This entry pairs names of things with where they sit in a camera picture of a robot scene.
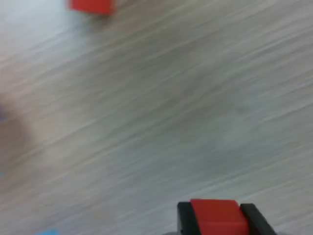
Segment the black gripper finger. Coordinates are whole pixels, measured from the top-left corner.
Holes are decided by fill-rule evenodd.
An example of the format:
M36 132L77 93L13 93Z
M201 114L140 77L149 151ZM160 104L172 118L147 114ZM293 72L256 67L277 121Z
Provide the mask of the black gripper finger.
M255 204L242 203L240 210L247 220L250 235L277 235Z
M191 202L179 202L178 212L178 235L201 235L198 222Z

